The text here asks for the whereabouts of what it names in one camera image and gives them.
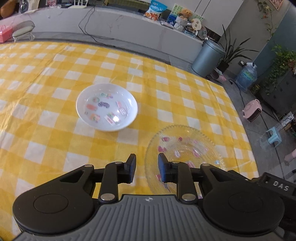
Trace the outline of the clear glass sticker plate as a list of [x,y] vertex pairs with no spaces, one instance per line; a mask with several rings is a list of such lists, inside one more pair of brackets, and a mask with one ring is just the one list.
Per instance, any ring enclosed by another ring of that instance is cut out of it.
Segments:
[[170,162],[184,162],[191,168],[208,163],[226,169],[214,143],[196,128],[184,125],[167,126],[149,142],[144,158],[145,177],[153,194],[176,194],[174,183],[163,183],[158,168],[158,154],[164,153]]

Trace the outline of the small white sticker plate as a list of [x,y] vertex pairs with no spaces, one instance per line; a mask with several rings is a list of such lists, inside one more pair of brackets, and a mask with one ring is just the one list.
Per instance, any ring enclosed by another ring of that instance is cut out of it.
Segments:
[[135,120],[138,105],[133,95],[123,87],[97,83],[79,94],[76,111],[87,125],[103,132],[116,132]]

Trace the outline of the light blue plastic stool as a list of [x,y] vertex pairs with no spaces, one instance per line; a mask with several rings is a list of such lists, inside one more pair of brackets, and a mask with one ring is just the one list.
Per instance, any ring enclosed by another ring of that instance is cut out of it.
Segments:
[[282,142],[282,138],[279,130],[273,126],[267,130],[260,138],[260,147],[264,150],[269,150],[271,148],[277,148]]

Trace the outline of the yellow checkered tablecloth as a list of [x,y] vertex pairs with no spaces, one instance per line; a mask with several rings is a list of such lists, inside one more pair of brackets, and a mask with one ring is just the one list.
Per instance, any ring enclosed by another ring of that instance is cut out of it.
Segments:
[[85,44],[1,44],[1,239],[19,229],[14,200],[82,165],[137,156],[132,185],[148,194],[144,156],[171,125],[200,130],[225,168],[258,176],[238,111],[223,87],[127,52]]

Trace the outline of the pink small heater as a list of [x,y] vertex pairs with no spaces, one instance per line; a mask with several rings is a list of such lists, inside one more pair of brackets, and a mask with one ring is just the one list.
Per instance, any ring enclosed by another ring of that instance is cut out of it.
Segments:
[[243,118],[251,123],[262,113],[262,106],[258,99],[254,99],[248,102],[242,111]]

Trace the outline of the grey drawer cabinet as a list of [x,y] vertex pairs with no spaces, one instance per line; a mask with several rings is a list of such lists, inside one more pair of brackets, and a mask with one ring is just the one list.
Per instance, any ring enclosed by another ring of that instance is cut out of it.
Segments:
[[295,75],[291,70],[278,80],[276,89],[270,87],[269,95],[265,89],[260,90],[263,101],[272,108],[278,116],[284,116],[290,111],[295,114]]

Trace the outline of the grey metal trash bin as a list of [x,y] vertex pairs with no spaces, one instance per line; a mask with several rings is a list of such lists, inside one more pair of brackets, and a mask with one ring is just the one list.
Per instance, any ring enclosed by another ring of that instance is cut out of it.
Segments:
[[209,75],[226,54],[225,50],[216,42],[208,39],[203,42],[201,51],[192,63],[192,70],[201,77]]

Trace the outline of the blue water jug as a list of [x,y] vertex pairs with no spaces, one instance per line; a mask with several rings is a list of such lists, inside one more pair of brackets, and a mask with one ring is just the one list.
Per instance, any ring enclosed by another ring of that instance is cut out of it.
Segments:
[[239,89],[247,92],[248,87],[257,80],[257,66],[252,62],[247,62],[240,73],[235,78],[235,83]]

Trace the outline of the green potted floor plant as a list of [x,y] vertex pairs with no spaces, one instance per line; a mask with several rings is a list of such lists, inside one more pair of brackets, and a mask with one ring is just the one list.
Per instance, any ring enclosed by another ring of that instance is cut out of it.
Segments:
[[223,35],[224,35],[224,39],[225,39],[225,45],[224,46],[222,45],[222,49],[224,50],[225,55],[220,60],[218,66],[217,66],[217,69],[220,72],[224,73],[228,69],[230,63],[236,58],[245,58],[247,60],[251,60],[251,58],[249,58],[243,54],[244,52],[258,53],[258,51],[254,50],[254,49],[248,49],[243,46],[251,38],[247,38],[244,41],[242,41],[241,43],[236,44],[237,39],[235,38],[234,40],[231,40],[230,31],[229,30],[226,31],[224,25],[222,25],[222,28],[223,28]]

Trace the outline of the long white tv cabinet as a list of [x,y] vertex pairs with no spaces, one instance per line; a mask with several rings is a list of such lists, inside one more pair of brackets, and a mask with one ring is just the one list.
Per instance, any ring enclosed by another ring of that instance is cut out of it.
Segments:
[[157,21],[117,8],[42,8],[1,20],[16,26],[31,20],[37,40],[81,42],[130,51],[165,63],[192,63],[202,42]]

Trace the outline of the teddy bear toy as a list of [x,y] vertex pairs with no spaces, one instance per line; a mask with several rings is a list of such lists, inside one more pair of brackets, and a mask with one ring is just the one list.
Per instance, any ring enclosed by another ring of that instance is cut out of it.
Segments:
[[192,16],[192,12],[189,9],[183,8],[177,13],[177,15],[182,19],[189,20]]

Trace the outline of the blue snack bag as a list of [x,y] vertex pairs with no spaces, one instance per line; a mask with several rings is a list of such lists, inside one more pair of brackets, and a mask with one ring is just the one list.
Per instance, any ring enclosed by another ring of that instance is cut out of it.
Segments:
[[160,15],[167,9],[167,6],[158,1],[152,0],[149,9],[144,13],[148,19],[157,21]]

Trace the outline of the grey cushioned stool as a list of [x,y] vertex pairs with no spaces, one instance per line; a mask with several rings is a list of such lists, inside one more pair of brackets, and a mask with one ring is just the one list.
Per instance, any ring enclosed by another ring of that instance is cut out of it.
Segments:
[[29,41],[33,41],[35,39],[35,36],[32,33],[34,28],[35,24],[31,20],[21,22],[14,26],[12,34],[14,42],[17,42],[24,38],[28,38]]

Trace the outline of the pink storage box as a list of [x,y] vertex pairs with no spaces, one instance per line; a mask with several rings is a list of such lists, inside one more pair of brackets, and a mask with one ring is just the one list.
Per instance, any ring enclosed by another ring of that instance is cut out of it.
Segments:
[[1,25],[0,27],[0,43],[4,43],[12,37],[13,27]]

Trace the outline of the orange pumpkin vase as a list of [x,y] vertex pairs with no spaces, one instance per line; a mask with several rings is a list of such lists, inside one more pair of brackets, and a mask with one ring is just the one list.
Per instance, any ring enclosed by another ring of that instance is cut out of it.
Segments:
[[16,4],[18,1],[16,0],[8,0],[2,7],[1,7],[1,19],[5,19],[10,17],[16,9]]

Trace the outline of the framed wall picture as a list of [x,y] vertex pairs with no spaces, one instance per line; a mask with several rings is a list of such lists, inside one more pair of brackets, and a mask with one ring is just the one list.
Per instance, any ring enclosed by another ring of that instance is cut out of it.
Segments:
[[283,0],[269,0],[271,2],[271,4],[273,5],[273,7],[279,11],[282,4],[283,4]]

